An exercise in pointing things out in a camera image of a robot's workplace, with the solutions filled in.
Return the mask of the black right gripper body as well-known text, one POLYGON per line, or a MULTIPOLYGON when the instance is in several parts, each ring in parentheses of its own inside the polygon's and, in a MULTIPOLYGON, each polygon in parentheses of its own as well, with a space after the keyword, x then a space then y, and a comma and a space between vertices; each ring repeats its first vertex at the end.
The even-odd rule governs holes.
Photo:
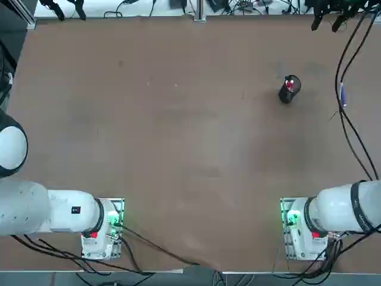
POLYGON ((331 12, 356 14, 358 10, 365 9, 367 3, 368 1, 321 0, 317 1, 317 14, 331 12))

